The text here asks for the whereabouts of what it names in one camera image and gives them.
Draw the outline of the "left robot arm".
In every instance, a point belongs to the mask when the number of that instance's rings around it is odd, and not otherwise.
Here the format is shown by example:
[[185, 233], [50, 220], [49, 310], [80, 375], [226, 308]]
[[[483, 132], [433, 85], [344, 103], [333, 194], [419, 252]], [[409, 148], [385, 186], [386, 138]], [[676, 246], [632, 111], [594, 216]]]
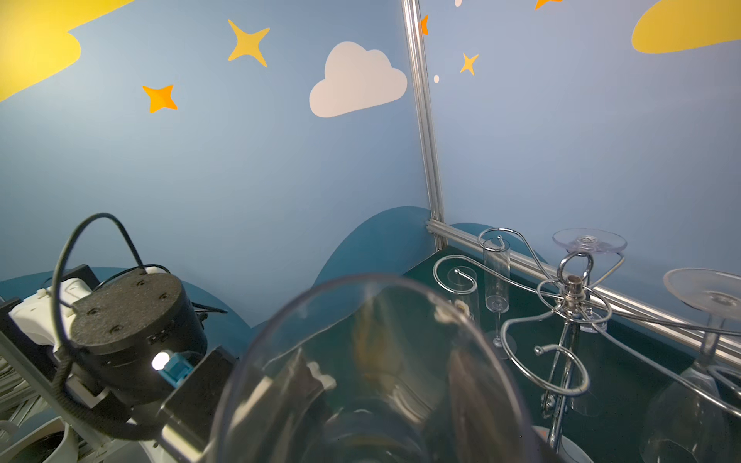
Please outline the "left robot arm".
[[2, 354], [83, 436], [140, 443], [154, 461], [206, 461], [235, 366], [208, 344], [213, 308], [158, 264], [106, 280], [69, 268], [84, 232], [73, 230], [48, 285], [2, 304]]

